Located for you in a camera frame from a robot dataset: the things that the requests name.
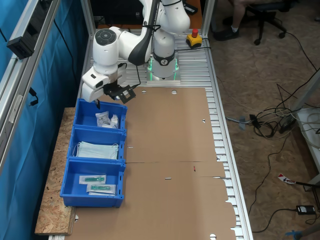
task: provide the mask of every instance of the office chair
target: office chair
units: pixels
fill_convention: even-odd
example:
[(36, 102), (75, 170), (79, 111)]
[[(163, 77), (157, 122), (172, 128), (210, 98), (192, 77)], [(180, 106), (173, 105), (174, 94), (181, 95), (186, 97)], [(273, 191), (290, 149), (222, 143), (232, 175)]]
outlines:
[(246, 12), (251, 12), (254, 14), (254, 16), (248, 16), (245, 22), (254, 20), (259, 21), (259, 38), (254, 41), (255, 45), (259, 45), (261, 43), (265, 22), (272, 24), (282, 31), (279, 34), (279, 38), (283, 39), (286, 36), (287, 29), (285, 29), (282, 24), (275, 20), (275, 10), (280, 12), (289, 12), (289, 10), (294, 7), (295, 2), (296, 0), (284, 0), (279, 2), (252, 4), (245, 9)]

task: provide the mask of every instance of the metal table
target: metal table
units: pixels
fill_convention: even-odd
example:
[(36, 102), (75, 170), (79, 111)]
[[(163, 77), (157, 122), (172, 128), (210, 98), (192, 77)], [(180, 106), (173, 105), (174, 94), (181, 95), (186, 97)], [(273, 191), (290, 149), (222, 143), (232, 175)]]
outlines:
[[(96, 32), (93, 15), (91, 13), (90, 2), (81, 0), (86, 25), (89, 33), (85, 60), (83, 64), (82, 74), (87, 72), (93, 64), (92, 58), (92, 40)], [(206, 3), (204, 12), (204, 21), (199, 33), (203, 38), (208, 37), (208, 31), (211, 21), (211, 16), (215, 0), (209, 0)], [(131, 32), (139, 35), (140, 29), (131, 29)], [(175, 43), (177, 49), (189, 48), (186, 43), (187, 34), (191, 33), (191, 29), (184, 36), (177, 36)], [(209, 47), (209, 41), (204, 40), (202, 47)], [(136, 66), (125, 60), (120, 60), (120, 63), (127, 63), (127, 81), (123, 84), (135, 85), (139, 83)], [(253, 240), (249, 217), (246, 209), (245, 199), (242, 192), (240, 178), (236, 166), (235, 156), (232, 150), (230, 136), (227, 128), (226, 118), (223, 111), (222, 101), (219, 93), (218, 82), (214, 69), (213, 59), (209, 48), (180, 51), (178, 52), (178, 62), (180, 67), (181, 82), (176, 83), (152, 83), (147, 84), (147, 66), (139, 66), (139, 76), (141, 87), (176, 87), (176, 88), (205, 88), (208, 102), (208, 110), (212, 126), (214, 138), (215, 152), (219, 162), (223, 162), (225, 177), (222, 179), (225, 182), (225, 187), (228, 195), (229, 203), (232, 203), (235, 216), (236, 227), (232, 228), (235, 231), (236, 239)], [(78, 97), (81, 96), (81, 87), (78, 92)], [(60, 240), (61, 236), (50, 236), (49, 240)]]

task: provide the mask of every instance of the chair base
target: chair base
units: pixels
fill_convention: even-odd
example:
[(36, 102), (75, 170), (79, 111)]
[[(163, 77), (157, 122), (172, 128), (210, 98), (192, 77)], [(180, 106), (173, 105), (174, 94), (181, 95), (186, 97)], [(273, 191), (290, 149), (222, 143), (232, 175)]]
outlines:
[(254, 16), (249, 16), (246, 22), (258, 21), (259, 26), (259, 37), (254, 41), (254, 44), (258, 46), (261, 43), (261, 39), (264, 33), (265, 22), (277, 27), (282, 32), (279, 34), (279, 38), (283, 39), (286, 36), (287, 29), (285, 29), (279, 22), (276, 21), (275, 11), (258, 11), (252, 7), (247, 7), (246, 11), (254, 14)]

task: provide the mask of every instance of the blue curtain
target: blue curtain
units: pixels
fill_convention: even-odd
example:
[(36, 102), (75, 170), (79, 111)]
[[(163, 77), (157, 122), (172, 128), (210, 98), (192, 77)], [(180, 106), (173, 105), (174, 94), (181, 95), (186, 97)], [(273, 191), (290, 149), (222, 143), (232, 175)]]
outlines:
[[(0, 29), (9, 41), (15, 27), (24, 11), (28, 0), (0, 0)], [(12, 51), (7, 48), (7, 42), (0, 35), (0, 81), (6, 71)]]
[[(81, 2), (61, 0), (55, 21), (73, 55), (79, 82), (88, 41)], [(71, 57), (53, 24), (32, 83), (39, 103), (28, 106), (35, 100), (28, 95), (0, 175), (0, 240), (37, 238), (35, 225), (62, 114), (65, 107), (75, 103), (78, 87), (72, 74)]]

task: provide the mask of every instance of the red button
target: red button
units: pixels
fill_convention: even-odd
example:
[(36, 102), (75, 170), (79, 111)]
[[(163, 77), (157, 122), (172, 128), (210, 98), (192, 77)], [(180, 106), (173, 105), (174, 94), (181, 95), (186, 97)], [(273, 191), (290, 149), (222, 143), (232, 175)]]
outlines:
[(192, 30), (192, 37), (196, 38), (198, 36), (198, 29), (193, 29)]

